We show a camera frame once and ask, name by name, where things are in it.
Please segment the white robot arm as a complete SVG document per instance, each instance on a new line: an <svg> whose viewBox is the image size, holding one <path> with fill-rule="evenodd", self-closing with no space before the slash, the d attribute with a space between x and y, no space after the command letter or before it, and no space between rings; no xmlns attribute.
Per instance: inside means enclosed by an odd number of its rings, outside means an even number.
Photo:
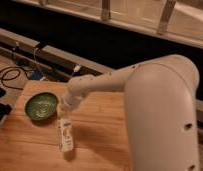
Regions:
<svg viewBox="0 0 203 171"><path fill-rule="evenodd" d="M198 84L191 60L168 55L70 79L57 113L65 117L93 91L122 91L132 171L200 171Z"/></svg>

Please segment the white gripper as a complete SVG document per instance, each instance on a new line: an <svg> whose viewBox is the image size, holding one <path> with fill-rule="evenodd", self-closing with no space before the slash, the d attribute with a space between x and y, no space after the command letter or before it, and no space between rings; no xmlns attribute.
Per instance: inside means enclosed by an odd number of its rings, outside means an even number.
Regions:
<svg viewBox="0 0 203 171"><path fill-rule="evenodd" d="M81 104L83 98L82 97L77 97L77 96L72 96L72 95L65 95L62 97L61 99L61 103L60 103L60 108L57 109L57 115L58 115L58 119L63 117L63 110L66 111L64 118L65 119L71 119L71 112L75 110L76 108L79 107L79 105Z"/></svg>

